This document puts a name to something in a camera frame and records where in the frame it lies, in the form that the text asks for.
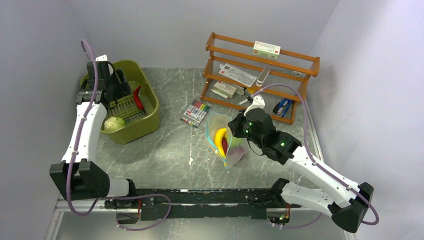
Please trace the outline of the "pale green cabbage toy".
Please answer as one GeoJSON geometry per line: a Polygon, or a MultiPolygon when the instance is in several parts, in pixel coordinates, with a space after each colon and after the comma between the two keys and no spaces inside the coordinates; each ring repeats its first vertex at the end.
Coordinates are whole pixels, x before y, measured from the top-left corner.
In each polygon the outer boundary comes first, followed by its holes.
{"type": "Polygon", "coordinates": [[[111,116],[104,121],[103,129],[106,132],[114,132],[127,125],[126,121],[122,117],[111,116]]]}

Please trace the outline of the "green lime toy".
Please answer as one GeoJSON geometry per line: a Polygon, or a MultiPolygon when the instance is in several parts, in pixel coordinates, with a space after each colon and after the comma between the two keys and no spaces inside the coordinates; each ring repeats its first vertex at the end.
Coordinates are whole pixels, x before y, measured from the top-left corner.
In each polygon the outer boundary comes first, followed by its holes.
{"type": "Polygon", "coordinates": [[[244,141],[243,138],[232,137],[230,147],[236,148],[236,147],[240,146],[243,143],[243,141],[244,141]]]}

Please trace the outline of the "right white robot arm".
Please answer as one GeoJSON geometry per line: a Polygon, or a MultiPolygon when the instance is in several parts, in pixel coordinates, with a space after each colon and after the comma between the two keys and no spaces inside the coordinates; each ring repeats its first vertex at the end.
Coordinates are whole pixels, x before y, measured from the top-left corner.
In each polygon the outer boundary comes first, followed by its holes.
{"type": "Polygon", "coordinates": [[[365,223],[367,211],[374,209],[372,185],[349,180],[317,160],[306,143],[277,130],[263,109],[241,110],[227,126],[233,137],[253,143],[268,159],[299,172],[318,187],[311,189],[281,178],[272,186],[269,197],[275,207],[291,204],[313,209],[350,233],[356,233],[365,223]]]}

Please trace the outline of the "red chili toy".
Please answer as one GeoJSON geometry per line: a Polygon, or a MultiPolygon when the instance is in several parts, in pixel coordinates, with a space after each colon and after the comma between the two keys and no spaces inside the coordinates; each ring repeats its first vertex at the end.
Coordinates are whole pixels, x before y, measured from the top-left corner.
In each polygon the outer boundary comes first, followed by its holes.
{"type": "Polygon", "coordinates": [[[141,111],[145,110],[145,107],[140,99],[140,90],[141,90],[141,86],[139,85],[133,92],[133,98],[134,98],[134,103],[137,106],[137,108],[141,111]]]}

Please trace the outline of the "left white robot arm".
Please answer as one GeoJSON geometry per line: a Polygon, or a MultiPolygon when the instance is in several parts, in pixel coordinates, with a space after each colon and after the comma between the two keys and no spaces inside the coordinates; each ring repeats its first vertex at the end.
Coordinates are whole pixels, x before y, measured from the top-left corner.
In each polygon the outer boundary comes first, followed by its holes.
{"type": "Polygon", "coordinates": [[[131,179],[112,179],[96,165],[101,127],[111,103],[129,92],[114,66],[107,60],[87,63],[88,79],[76,96],[77,117],[69,146],[60,163],[50,166],[49,175],[65,200],[89,200],[118,197],[126,208],[139,200],[131,179]]]}

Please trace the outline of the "yellow banana toy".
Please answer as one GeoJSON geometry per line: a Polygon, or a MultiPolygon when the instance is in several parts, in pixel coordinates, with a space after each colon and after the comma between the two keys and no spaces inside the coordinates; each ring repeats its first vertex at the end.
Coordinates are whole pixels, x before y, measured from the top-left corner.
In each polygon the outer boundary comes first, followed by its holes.
{"type": "Polygon", "coordinates": [[[220,128],[219,130],[216,131],[216,133],[214,135],[214,144],[215,144],[218,152],[221,154],[221,156],[223,158],[225,158],[226,156],[224,156],[224,151],[223,151],[223,147],[222,147],[222,138],[223,137],[227,138],[227,129],[226,128],[220,128]]]}

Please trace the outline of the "clear zip bag blue zipper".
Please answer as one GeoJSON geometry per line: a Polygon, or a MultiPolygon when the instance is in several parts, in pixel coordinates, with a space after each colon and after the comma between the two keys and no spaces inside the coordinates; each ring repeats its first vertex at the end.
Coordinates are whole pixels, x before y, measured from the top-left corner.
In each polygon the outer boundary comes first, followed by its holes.
{"type": "Polygon", "coordinates": [[[226,169],[233,167],[247,155],[247,141],[234,137],[227,115],[212,111],[206,120],[205,137],[214,153],[221,158],[226,169]]]}

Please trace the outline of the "dark red sweet potato toy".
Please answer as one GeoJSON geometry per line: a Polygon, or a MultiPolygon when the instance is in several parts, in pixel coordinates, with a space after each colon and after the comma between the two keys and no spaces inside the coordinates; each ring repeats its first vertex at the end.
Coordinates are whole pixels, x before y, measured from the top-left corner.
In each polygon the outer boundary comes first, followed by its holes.
{"type": "Polygon", "coordinates": [[[226,137],[223,137],[222,138],[221,144],[222,144],[222,149],[223,149],[224,156],[226,156],[227,155],[227,152],[228,152],[228,142],[227,142],[226,137]]]}

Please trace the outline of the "purple onion toy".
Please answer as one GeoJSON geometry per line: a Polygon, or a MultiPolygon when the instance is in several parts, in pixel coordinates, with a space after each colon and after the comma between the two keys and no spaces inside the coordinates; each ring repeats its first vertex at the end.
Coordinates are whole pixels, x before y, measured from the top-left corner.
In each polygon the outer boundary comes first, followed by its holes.
{"type": "Polygon", "coordinates": [[[234,147],[230,150],[230,154],[228,156],[229,160],[237,163],[244,158],[246,152],[247,151],[243,146],[234,147]]]}

